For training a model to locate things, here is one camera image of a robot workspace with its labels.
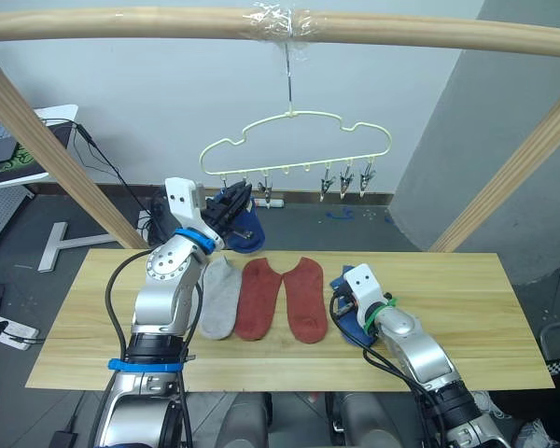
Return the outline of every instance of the blue band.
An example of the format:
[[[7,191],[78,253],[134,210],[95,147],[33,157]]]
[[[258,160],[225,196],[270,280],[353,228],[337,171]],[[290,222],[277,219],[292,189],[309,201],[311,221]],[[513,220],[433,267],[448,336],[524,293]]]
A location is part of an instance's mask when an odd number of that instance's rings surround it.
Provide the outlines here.
[[[214,240],[201,235],[197,231],[192,231],[191,229],[176,229],[175,235],[183,235],[190,238],[190,240],[194,241],[201,247],[206,255],[210,255],[214,252],[214,250],[216,250],[216,243],[214,243]]]
[[[163,371],[182,371],[183,364],[175,362],[172,364],[129,364],[120,359],[110,359],[108,368],[111,371],[134,371],[134,372],[163,372]]]

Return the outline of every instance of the white stand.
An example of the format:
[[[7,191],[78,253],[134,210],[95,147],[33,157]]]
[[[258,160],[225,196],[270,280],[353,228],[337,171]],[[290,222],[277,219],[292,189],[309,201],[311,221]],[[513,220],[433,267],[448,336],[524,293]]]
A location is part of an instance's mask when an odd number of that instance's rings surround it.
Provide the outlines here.
[[[41,256],[41,261],[39,261],[39,267],[37,268],[41,273],[49,273],[54,270],[58,254],[63,249],[82,247],[84,245],[102,245],[103,243],[112,243],[116,241],[116,238],[108,233],[64,240],[67,227],[68,223],[66,222],[56,222],[52,226],[52,231],[49,233],[48,242],[44,249],[44,255]]]

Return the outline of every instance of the white hanger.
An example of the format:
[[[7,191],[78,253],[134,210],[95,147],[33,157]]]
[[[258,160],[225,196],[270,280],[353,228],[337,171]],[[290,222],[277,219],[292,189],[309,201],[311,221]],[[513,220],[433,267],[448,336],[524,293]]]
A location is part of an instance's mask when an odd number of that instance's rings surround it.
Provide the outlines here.
[[[341,116],[336,115],[336,114],[330,114],[330,112],[321,112],[321,111],[317,111],[317,110],[293,110],[293,106],[292,106],[292,80],[291,80],[291,75],[290,75],[290,58],[289,58],[289,54],[288,54],[288,43],[286,43],[286,42],[284,44],[284,49],[285,49],[285,54],[286,54],[286,57],[287,57],[288,111],[285,112],[282,115],[274,115],[273,117],[268,117],[266,119],[260,119],[258,121],[254,121],[251,124],[248,124],[247,126],[245,126],[243,128],[243,130],[241,132],[242,138],[240,140],[234,141],[234,140],[231,140],[228,137],[227,138],[222,138],[221,140],[218,140],[218,141],[212,143],[211,145],[209,145],[208,147],[206,147],[202,151],[201,155],[199,156],[199,164],[200,164],[200,166],[202,168],[202,171],[204,173],[206,173],[208,175],[220,175],[223,179],[225,179],[227,175],[242,175],[243,177],[245,177],[248,173],[255,173],[255,172],[269,173],[272,170],[283,170],[284,173],[287,175],[289,169],[294,168],[294,167],[303,167],[306,172],[309,172],[311,170],[312,165],[318,165],[318,164],[328,165],[328,164],[331,164],[331,163],[334,163],[334,162],[337,162],[337,161],[347,161],[349,165],[352,165],[353,161],[355,161],[355,160],[368,159],[369,164],[371,164],[371,163],[373,163],[373,161],[375,160],[376,157],[384,156],[385,154],[387,154],[390,151],[390,148],[392,148],[392,135],[390,135],[390,132],[386,128],[384,128],[384,127],[382,127],[378,124],[368,123],[366,121],[358,121],[353,126],[347,127],[347,126],[344,126],[344,120]],[[382,151],[373,152],[371,154],[364,154],[362,156],[340,157],[338,159],[324,159],[324,160],[319,160],[319,161],[304,161],[304,162],[301,162],[301,163],[289,163],[289,164],[274,165],[274,166],[260,166],[260,167],[257,167],[257,168],[244,168],[244,169],[230,170],[230,171],[208,171],[203,166],[203,158],[205,157],[205,154],[207,154],[213,148],[218,147],[220,145],[223,145],[225,143],[231,144],[234,147],[238,147],[238,146],[242,145],[244,142],[246,142],[247,134],[253,128],[256,128],[256,127],[258,127],[262,124],[266,124],[266,123],[276,121],[276,120],[279,120],[279,119],[294,119],[294,118],[299,117],[299,116],[317,116],[317,117],[326,117],[326,118],[329,118],[329,119],[335,119],[336,121],[338,121],[339,129],[341,131],[344,131],[344,132],[347,132],[347,133],[354,132],[358,127],[367,127],[367,128],[375,129],[375,130],[380,131],[380,132],[385,134],[385,136],[387,137],[387,145],[386,145],[385,149],[382,150]]]

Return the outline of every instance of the metal hook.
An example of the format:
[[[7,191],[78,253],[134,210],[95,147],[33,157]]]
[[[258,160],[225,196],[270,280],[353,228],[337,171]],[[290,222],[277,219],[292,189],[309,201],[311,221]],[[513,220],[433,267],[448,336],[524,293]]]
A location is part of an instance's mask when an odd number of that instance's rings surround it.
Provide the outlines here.
[[[373,164],[373,161],[368,161],[367,162],[367,167],[365,168],[365,173],[361,173],[360,193],[359,193],[361,198],[365,194],[365,191],[367,190],[367,187],[369,186],[370,181],[375,176],[375,170],[371,169],[372,164]]]
[[[270,186],[268,187],[268,171],[263,171],[263,184],[261,182],[258,183],[259,191],[261,191],[265,198],[265,205],[266,207],[270,208],[270,200],[272,199],[272,182],[270,182]]]
[[[324,195],[328,192],[329,188],[336,180],[336,176],[333,176],[331,179],[329,178],[329,168],[330,168],[330,164],[326,163],[326,175],[324,176],[323,179],[321,179],[321,192],[319,193],[320,202],[324,200]]]
[[[342,172],[340,173],[340,199],[344,199],[344,194],[346,194],[348,187],[353,181],[354,175],[351,173],[352,164],[353,161],[350,160],[350,162],[346,164],[346,170],[344,171],[344,174]]]

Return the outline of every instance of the gray floor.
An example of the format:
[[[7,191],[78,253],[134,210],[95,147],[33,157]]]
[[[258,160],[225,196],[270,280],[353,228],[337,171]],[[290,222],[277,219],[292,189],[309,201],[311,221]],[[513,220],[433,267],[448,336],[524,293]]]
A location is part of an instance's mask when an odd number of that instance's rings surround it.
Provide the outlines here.
[[[113,200],[134,220],[136,205]],[[323,204],[289,205],[259,210],[266,231],[266,248],[286,250],[414,251],[416,248],[392,224],[384,207]],[[62,252],[56,270],[38,273],[53,222],[67,220],[67,237],[100,233],[100,227],[66,197],[42,196],[28,203],[11,221],[0,240],[0,283],[7,285],[1,315],[40,328],[47,334],[87,248]],[[116,244],[102,245],[117,247]],[[560,320],[560,273],[516,292],[532,329]],[[560,353],[560,337],[552,338]],[[39,347],[21,352],[0,344],[0,448],[48,446],[53,431],[62,429],[80,396],[78,391],[24,388]],[[86,446],[99,393],[85,395],[77,420],[77,447]],[[233,394],[191,394],[190,414],[198,448],[213,445]],[[418,446],[417,419],[408,394],[385,394],[406,446]],[[302,393],[273,394],[274,421],[270,445],[304,447],[327,445],[323,397]],[[513,422],[504,427],[513,431]]]

